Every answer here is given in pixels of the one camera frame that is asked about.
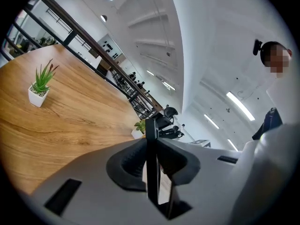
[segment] small succulent plant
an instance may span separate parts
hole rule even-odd
[[[53,59],[51,59],[48,64],[46,65],[46,67],[44,67],[43,71],[42,71],[42,64],[41,64],[41,68],[40,68],[40,72],[38,74],[38,69],[36,68],[36,82],[34,84],[32,84],[32,88],[38,92],[38,93],[42,93],[42,92],[46,92],[48,91],[50,88],[46,87],[47,83],[51,80],[51,78],[53,78],[53,76],[55,75],[54,71],[57,69],[58,66],[56,66],[53,69],[53,64],[50,65]]]
[[[145,119],[141,120],[140,122],[137,122],[135,124],[136,130],[140,130],[142,133],[146,130],[146,121]]]

